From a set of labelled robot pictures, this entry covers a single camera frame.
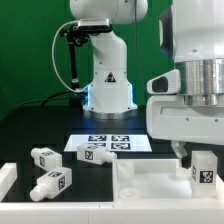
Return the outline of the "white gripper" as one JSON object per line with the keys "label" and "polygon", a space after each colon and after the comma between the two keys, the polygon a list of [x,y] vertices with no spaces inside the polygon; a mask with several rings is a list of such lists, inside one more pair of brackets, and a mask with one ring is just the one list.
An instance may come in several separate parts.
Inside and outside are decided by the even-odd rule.
{"label": "white gripper", "polygon": [[146,126],[152,138],[173,140],[179,166],[189,168],[191,157],[185,142],[224,145],[224,103],[188,106],[182,96],[155,95],[147,102]]}

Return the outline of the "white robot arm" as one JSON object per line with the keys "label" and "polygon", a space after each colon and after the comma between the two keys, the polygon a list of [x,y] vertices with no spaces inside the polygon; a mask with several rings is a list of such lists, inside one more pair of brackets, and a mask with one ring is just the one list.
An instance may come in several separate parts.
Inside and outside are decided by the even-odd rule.
{"label": "white robot arm", "polygon": [[[116,119],[136,111],[127,45],[113,26],[143,20],[148,0],[70,0],[70,10],[77,41],[89,39],[93,49],[84,113]],[[144,86],[146,127],[184,161],[187,142],[224,145],[224,0],[172,0],[158,27],[159,48],[173,68]]]}

